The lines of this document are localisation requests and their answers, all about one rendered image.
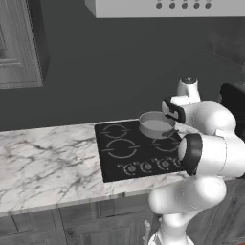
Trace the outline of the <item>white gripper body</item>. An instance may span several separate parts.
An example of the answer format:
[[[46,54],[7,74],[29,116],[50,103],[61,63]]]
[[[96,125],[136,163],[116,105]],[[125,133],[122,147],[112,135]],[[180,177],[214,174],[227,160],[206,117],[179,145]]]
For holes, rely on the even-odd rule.
[[[179,135],[186,135],[188,133],[191,133],[191,128],[185,124],[176,123],[175,129],[178,131]]]

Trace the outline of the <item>grey metal pot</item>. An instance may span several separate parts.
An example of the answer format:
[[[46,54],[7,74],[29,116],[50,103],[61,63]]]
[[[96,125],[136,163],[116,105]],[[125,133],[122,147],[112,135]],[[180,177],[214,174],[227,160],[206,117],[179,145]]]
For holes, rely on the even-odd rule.
[[[140,116],[139,130],[148,138],[164,139],[176,132],[175,121],[162,112],[149,111]]]

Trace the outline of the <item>black countertop appliance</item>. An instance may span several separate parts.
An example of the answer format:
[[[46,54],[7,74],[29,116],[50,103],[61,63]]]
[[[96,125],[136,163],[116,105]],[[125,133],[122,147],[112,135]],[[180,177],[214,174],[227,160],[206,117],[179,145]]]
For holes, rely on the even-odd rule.
[[[245,143],[245,88],[224,83],[220,88],[221,104],[232,112],[236,119],[235,134]]]

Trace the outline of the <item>black glass hob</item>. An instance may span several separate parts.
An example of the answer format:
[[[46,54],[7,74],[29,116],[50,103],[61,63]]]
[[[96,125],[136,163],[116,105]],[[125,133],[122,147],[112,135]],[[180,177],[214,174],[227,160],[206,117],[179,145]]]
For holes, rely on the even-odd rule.
[[[140,132],[138,120],[131,120],[97,123],[95,133],[104,183],[184,170],[172,161],[173,158],[178,158],[178,146],[181,142],[177,130],[170,137],[154,140]],[[168,168],[159,166],[162,159],[169,162]],[[141,170],[143,162],[152,165],[150,172]],[[128,164],[136,167],[134,174],[124,172],[123,168]]]

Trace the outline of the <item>grey drawer front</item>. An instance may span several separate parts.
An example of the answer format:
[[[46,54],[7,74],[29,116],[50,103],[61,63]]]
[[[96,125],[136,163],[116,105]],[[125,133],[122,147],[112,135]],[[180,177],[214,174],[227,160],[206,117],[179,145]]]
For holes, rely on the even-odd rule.
[[[148,211],[148,195],[142,194],[99,201],[97,209],[98,218]]]

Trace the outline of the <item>grey base cupboard door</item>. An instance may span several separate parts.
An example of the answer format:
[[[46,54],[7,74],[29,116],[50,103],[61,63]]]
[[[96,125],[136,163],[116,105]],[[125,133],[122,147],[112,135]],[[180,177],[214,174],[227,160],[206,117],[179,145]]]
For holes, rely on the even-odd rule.
[[[190,221],[187,234],[195,245],[245,245],[245,179],[226,184],[225,199]]]
[[[0,217],[0,245],[64,245],[57,210]]]
[[[68,245],[144,245],[150,212],[114,216],[65,230]]]

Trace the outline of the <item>grey extractor hood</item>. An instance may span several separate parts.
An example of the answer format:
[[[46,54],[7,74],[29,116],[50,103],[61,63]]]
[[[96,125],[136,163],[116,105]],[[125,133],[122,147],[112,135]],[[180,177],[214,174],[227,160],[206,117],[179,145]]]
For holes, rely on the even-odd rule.
[[[243,17],[245,0],[85,0],[97,18]]]

